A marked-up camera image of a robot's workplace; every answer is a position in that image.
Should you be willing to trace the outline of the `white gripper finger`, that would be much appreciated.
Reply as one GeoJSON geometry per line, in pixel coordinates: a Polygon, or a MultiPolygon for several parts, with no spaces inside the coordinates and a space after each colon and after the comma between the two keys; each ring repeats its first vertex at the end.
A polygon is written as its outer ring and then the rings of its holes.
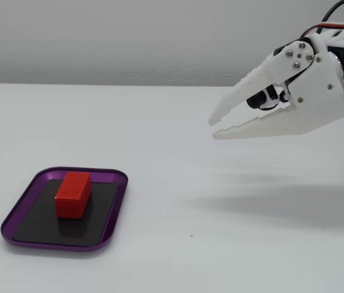
{"type": "Polygon", "coordinates": [[[312,63],[306,56],[314,55],[312,45],[307,42],[295,41],[284,47],[277,55],[270,54],[267,58],[239,83],[222,96],[209,118],[213,126],[221,118],[230,113],[237,105],[273,84],[281,84],[312,63]]]}
{"type": "Polygon", "coordinates": [[[291,106],[256,117],[239,126],[221,129],[213,134],[216,140],[248,139],[296,134],[296,110],[291,106]]]}

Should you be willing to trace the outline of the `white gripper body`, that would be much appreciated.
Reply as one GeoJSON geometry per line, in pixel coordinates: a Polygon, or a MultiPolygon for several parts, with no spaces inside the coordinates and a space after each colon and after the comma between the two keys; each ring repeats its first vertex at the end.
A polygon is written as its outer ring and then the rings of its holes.
{"type": "Polygon", "coordinates": [[[313,48],[313,57],[307,69],[287,85],[291,95],[288,135],[305,134],[344,117],[340,61],[320,36],[309,35],[306,39],[313,48]]]}

